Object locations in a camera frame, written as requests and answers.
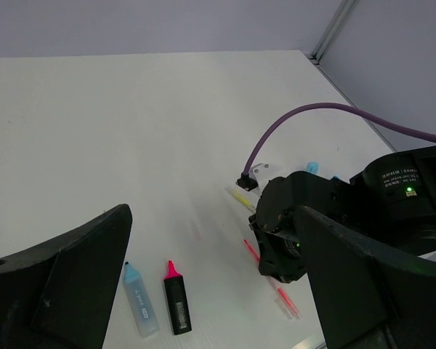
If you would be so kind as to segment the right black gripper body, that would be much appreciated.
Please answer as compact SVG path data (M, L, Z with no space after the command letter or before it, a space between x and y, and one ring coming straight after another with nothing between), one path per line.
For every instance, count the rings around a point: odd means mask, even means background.
M259 272L283 284L299 280L306 267L296 228L297 208L308 206L341 222L347 216L348 197L349 184L335 177L297 171L270 180L249 218L259 250Z

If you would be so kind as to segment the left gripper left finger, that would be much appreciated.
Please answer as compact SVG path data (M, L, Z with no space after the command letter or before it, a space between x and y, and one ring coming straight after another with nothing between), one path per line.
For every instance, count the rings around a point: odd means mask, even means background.
M101 348L132 229L119 204L0 258L0 348Z

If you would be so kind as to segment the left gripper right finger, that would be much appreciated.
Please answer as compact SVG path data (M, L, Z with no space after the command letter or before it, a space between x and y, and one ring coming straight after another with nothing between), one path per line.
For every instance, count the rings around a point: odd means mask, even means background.
M328 348L436 348L436 262L305 206L294 223Z

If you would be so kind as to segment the yellow highlighter pen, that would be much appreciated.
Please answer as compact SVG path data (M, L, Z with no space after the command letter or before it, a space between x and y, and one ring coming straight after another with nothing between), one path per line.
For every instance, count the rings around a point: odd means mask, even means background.
M227 186L225 190L230 194L237 202L246 207L250 212L255 213L257 210L258 196L254 193L245 191L244 189L234 185Z

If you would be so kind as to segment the thin red pen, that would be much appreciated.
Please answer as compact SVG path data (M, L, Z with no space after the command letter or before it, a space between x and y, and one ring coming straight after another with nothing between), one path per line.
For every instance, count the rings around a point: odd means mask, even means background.
M246 240L243 240L247 250L249 251L252 258L255 260L255 263L257 266L259 266L260 258L257 254L256 250L253 248L253 246ZM300 313L295 306L295 304L292 302L289 295L286 293L284 288L272 277L266 276L266 279L269 283L269 285L273 288L276 294L276 303L280 306L283 313L289 318L289 319L300 319Z

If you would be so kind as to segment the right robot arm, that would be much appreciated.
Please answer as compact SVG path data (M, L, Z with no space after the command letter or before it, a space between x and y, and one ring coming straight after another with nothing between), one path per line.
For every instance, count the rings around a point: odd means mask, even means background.
M259 272L285 284L306 273L300 206L409 254L434 252L436 146L382 156L349 182L303 171L270 180L249 223Z

